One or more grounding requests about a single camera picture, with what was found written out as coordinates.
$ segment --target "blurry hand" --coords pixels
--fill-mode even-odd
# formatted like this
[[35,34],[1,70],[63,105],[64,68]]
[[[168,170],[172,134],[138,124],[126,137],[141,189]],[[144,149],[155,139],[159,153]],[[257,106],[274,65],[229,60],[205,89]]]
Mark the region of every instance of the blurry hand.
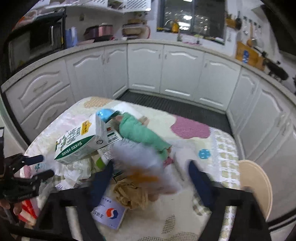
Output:
[[[10,209],[10,204],[7,200],[5,199],[1,199],[0,200],[0,206],[5,208],[5,209]],[[19,215],[22,211],[22,203],[19,202],[19,203],[15,203],[14,204],[14,208],[13,208],[13,212],[15,215]]]

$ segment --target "kitchen floor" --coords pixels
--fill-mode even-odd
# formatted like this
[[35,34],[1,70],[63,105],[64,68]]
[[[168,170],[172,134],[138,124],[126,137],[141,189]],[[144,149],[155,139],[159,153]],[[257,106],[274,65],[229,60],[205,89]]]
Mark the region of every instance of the kitchen floor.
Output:
[[207,124],[208,126],[218,128],[233,136],[227,116],[225,114],[220,114],[212,110],[204,109],[199,106],[175,100],[146,94],[133,93],[130,91],[126,91],[118,99],[134,104],[152,107],[154,109],[166,111],[170,114],[179,115],[191,120],[195,120]]

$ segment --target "pink pattern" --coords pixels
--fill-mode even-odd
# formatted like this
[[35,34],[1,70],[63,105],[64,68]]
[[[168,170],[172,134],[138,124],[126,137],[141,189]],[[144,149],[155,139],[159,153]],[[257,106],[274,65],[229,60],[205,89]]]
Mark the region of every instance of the pink pattern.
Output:
[[163,167],[166,167],[168,165],[171,165],[174,162],[174,160],[170,157],[168,157],[164,162],[163,162]]
[[176,122],[170,128],[177,136],[182,137],[183,139],[190,139],[193,137],[206,139],[210,136],[209,126],[178,115],[175,117]]

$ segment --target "floral tablecloth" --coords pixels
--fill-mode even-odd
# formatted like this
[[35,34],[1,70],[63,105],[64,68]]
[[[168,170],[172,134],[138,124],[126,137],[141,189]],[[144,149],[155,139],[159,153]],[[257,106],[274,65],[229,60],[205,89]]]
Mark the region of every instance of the floral tablecloth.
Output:
[[[119,103],[121,101],[99,97],[88,97],[78,101],[39,134],[25,155],[46,154],[52,148],[52,143],[67,131],[57,126],[57,120],[65,118],[66,115],[73,117],[81,114],[91,115],[101,108],[111,108]],[[171,141],[183,140],[193,148],[199,157],[199,163],[212,179],[221,182],[225,187],[235,189],[240,187],[237,150],[229,134],[167,112],[135,104],[130,105],[149,118],[148,128],[160,137]],[[46,133],[53,127],[57,131],[49,139]],[[29,177],[30,168],[33,167],[22,169],[21,176]],[[60,177],[56,177],[54,184],[60,180]],[[39,200],[38,206],[42,206],[42,202]],[[146,210],[128,211],[121,227],[116,231],[99,223],[97,226],[107,241],[194,241],[201,234],[209,215],[210,211],[203,207],[194,190],[186,188],[175,195],[162,195]],[[228,240],[234,215],[235,208],[226,207],[220,241]]]

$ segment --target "frying pan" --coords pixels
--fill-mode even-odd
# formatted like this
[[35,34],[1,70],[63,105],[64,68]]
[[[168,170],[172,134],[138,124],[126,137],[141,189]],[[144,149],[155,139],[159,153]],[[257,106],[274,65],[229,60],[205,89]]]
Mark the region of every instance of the frying pan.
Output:
[[267,53],[265,51],[260,51],[256,47],[253,47],[255,50],[257,50],[259,53],[261,53],[264,61],[263,64],[265,64],[271,72],[273,72],[276,76],[278,76],[281,80],[287,80],[289,78],[289,75],[286,71],[280,66],[278,66],[275,62],[273,62],[271,59],[266,58]]

